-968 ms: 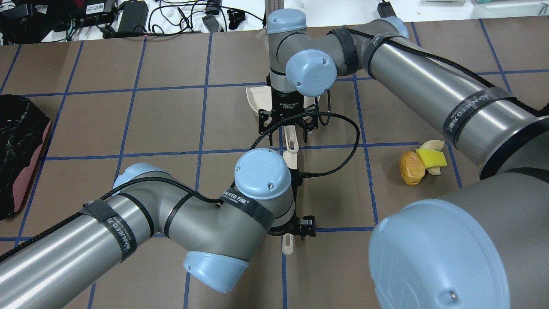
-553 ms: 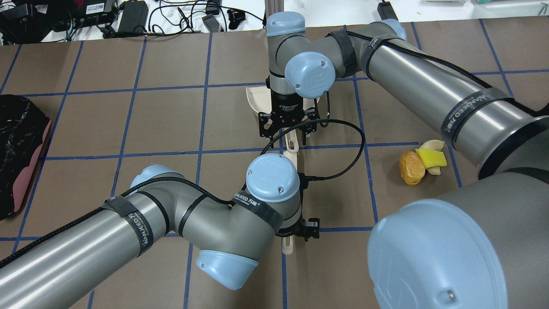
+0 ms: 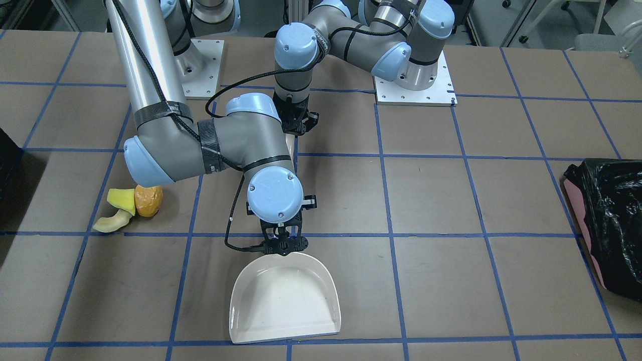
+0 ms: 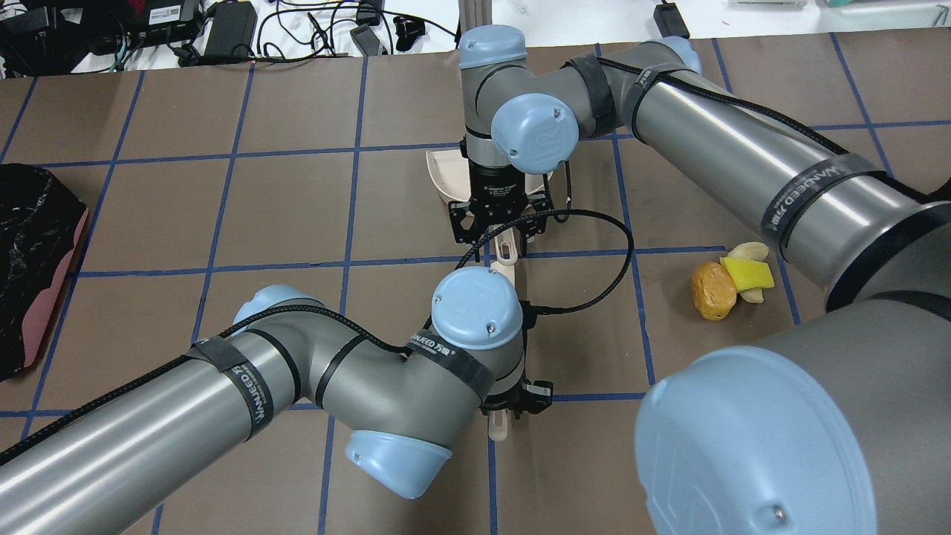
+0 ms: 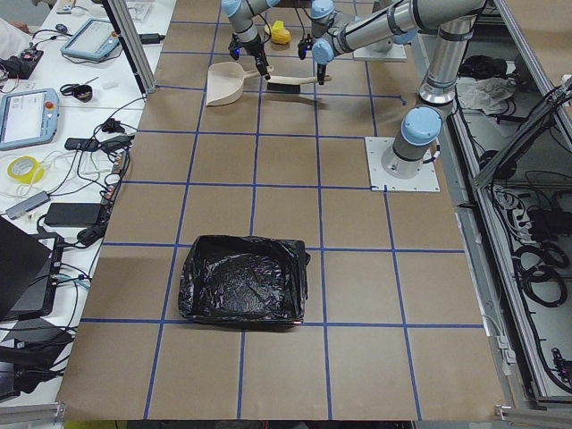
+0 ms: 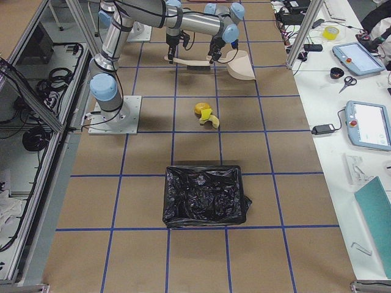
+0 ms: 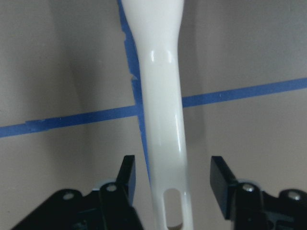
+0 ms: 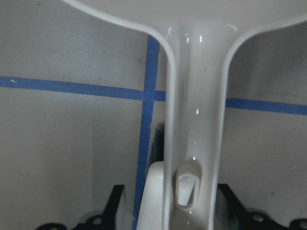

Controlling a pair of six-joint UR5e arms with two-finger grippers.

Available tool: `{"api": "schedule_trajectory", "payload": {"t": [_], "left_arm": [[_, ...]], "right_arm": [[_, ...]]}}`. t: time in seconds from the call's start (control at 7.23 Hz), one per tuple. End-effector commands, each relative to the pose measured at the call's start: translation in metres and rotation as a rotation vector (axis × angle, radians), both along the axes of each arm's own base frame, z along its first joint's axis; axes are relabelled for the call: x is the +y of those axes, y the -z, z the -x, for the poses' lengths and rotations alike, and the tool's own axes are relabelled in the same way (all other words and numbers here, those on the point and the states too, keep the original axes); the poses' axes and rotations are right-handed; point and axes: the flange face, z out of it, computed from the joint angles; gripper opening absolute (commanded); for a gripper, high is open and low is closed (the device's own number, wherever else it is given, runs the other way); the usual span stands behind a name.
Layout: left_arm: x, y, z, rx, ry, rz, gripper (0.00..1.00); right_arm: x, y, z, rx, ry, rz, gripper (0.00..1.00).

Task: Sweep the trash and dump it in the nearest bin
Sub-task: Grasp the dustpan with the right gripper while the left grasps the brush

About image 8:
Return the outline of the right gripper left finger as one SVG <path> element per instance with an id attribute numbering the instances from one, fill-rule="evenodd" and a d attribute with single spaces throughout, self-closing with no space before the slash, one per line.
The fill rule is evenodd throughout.
<path id="1" fill-rule="evenodd" d="M 125 185 L 114 185 L 103 210 L 84 215 L 73 230 L 121 230 L 125 222 Z"/>

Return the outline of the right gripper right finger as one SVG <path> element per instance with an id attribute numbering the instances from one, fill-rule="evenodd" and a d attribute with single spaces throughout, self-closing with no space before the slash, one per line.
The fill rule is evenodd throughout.
<path id="1" fill-rule="evenodd" d="M 218 230 L 305 230 L 305 218 L 294 219 L 283 226 L 267 214 L 246 209 L 227 184 L 217 185 Z"/>

